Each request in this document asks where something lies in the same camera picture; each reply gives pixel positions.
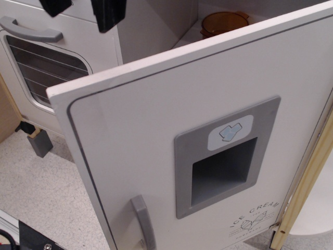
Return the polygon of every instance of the white door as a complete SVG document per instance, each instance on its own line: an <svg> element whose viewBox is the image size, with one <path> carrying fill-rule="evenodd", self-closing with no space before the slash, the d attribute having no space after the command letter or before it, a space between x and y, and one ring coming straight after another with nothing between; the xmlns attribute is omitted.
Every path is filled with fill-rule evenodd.
<svg viewBox="0 0 333 250"><path fill-rule="evenodd" d="M279 221L331 105L332 15L329 1L47 90L112 249L154 248L144 242L150 226L140 227L130 202L138 195L159 250L220 250ZM279 98L275 113L248 109ZM258 133L269 126L258 117L273 113L251 185L179 216L175 138L194 131L183 148L195 158L212 128L237 133L247 119L242 142L254 126ZM195 175L187 173L185 182Z"/></svg>

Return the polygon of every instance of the dispenser opening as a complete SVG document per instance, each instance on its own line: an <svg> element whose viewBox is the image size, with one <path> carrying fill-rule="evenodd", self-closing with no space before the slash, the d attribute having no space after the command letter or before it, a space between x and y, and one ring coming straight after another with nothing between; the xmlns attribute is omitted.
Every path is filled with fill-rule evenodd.
<svg viewBox="0 0 333 250"><path fill-rule="evenodd" d="M191 205L227 193L245 183L256 143L257 137L195 162Z"/></svg>

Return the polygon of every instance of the ice dispenser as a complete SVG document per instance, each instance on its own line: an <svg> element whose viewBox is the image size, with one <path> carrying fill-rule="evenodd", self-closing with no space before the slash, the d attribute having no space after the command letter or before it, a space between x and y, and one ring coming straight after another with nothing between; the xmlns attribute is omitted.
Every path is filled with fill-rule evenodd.
<svg viewBox="0 0 333 250"><path fill-rule="evenodd" d="M175 138L178 219L255 185L279 103L273 97Z"/></svg>

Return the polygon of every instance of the gray oven handle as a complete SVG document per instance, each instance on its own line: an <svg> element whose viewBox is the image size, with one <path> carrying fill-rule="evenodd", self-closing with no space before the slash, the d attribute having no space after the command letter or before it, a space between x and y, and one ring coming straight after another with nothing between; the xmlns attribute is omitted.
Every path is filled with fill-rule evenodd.
<svg viewBox="0 0 333 250"><path fill-rule="evenodd" d="M47 29L44 31L30 30L17 25L17 21L12 17L1 17L0 26L8 33L18 38L27 39L36 42L56 43L63 38L60 31Z"/></svg>
<svg viewBox="0 0 333 250"><path fill-rule="evenodd" d="M136 212L137 218L139 220L142 234L144 235L144 238L145 238L145 244L146 244L147 250L156 249L154 230L151 225L148 208L146 206L146 203L145 203L142 195L138 195L138 196L132 198L131 202L132 202L133 208Z"/></svg>

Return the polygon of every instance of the toy kitchen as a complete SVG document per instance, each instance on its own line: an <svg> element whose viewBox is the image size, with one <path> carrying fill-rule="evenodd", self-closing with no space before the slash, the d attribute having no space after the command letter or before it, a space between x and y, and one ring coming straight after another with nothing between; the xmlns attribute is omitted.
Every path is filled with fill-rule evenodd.
<svg viewBox="0 0 333 250"><path fill-rule="evenodd" d="M0 0L0 71L65 136L110 249L221 250L281 221L333 104L333 1L127 1L105 33L90 1L29 2ZM249 25L202 40L222 11Z"/></svg>

